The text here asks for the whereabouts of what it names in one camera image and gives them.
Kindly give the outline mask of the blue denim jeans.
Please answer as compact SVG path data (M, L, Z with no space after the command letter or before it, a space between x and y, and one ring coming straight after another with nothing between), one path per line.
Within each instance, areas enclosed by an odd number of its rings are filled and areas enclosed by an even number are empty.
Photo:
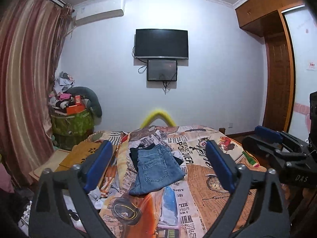
M180 167L183 161L161 144L131 148L130 158L137 171L134 186L129 191L132 196L158 191L185 176Z

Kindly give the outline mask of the white crumpled cloth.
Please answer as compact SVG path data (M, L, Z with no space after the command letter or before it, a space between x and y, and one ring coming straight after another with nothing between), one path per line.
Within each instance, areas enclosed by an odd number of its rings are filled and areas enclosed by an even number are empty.
M102 208L105 198L102 198L102 194L98 186L88 193L88 197L95 209L100 210Z

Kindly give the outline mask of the pink garment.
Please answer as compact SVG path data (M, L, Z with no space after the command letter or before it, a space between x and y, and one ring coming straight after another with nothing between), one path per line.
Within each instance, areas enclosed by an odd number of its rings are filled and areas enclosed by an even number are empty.
M14 193L11 176L2 163L0 163L0 188L7 193Z

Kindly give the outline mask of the bamboo lap desk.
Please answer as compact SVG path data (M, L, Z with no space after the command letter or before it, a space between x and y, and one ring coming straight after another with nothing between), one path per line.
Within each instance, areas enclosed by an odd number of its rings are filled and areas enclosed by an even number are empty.
M82 164L89 155L97 151L101 144L102 142L82 141L78 145L75 145L72 151L59 164L55 172L68 170L74 164Z

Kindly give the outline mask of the newspaper print bed blanket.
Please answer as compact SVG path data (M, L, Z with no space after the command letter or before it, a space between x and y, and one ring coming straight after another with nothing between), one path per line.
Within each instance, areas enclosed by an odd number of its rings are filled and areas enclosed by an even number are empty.
M100 188L100 217L115 237L203 237L229 199L206 156L214 141L237 164L263 171L242 145L209 127L99 131L114 155Z

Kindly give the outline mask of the yellow curved pillow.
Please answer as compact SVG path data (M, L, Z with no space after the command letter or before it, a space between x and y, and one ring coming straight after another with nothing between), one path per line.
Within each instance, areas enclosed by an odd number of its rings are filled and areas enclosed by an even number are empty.
M164 123L169 127L176 126L176 123L173 121L172 117L167 113L167 111L162 109L155 109L145 117L140 128L145 128L150 126L157 119L163 120Z

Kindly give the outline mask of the white sliding wardrobe door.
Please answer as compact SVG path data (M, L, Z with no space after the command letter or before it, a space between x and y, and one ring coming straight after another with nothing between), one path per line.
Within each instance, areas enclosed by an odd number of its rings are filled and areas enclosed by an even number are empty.
M310 132L309 95L316 91L316 21L307 7L285 12L295 66L295 96L289 133L306 141Z

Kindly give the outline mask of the orange box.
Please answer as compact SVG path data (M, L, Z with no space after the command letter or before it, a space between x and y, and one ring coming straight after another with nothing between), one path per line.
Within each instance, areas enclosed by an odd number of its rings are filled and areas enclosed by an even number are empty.
M83 104L81 104L81 105L72 105L72 106L68 106L66 108L67 115L81 113L84 110L85 110L85 106Z

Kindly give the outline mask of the pile of clothes on box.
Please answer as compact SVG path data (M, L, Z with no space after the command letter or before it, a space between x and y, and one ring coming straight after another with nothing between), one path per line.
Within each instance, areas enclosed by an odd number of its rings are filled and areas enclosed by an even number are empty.
M74 97L68 93L68 90L74 87L74 83L74 79L68 73L61 71L55 79L53 91L49 94L49 106L65 111L68 106L74 105Z

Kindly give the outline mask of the brown wooden wardrobe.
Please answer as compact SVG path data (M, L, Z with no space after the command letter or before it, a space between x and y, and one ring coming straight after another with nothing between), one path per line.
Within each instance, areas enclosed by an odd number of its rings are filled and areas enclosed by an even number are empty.
M295 68L285 9L303 5L303 0L246 0L235 11L244 31L263 37L268 81L263 126L288 131L295 96Z

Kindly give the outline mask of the grey neck pillow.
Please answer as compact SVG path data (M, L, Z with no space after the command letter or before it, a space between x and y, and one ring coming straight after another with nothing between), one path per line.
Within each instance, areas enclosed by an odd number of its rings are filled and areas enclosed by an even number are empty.
M80 95L83 99L87 99L89 101L88 109L90 109L97 118L102 117L102 107L93 90L84 86L76 86L69 88L66 93L70 93L72 96Z

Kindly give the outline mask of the white air conditioner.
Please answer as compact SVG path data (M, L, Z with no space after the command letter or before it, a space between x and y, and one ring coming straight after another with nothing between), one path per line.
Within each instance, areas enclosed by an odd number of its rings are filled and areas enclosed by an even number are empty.
M87 17L76 18L75 25L82 26L82 25L90 24L90 23L97 22L100 20L122 17L123 15L124 15L124 11L122 9L113 10L113 11L106 11L106 12L102 12L102 13L92 14L92 15L87 16Z

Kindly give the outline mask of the striped red beige curtain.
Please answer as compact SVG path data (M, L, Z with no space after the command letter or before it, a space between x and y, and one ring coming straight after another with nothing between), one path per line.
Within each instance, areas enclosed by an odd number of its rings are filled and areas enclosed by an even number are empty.
M53 154L49 94L72 6L12 0L1 17L1 156L18 186Z

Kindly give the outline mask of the small black wall monitor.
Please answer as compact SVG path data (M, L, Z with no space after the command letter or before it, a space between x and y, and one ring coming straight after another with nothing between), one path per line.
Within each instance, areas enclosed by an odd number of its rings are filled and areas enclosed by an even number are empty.
M147 81L176 82L178 65L176 60L151 59L147 63Z

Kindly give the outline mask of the black wall television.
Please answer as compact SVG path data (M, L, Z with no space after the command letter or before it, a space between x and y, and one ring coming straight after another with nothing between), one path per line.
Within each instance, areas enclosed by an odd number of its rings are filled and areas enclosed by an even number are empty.
M145 59L189 59L188 31L136 29L134 54Z

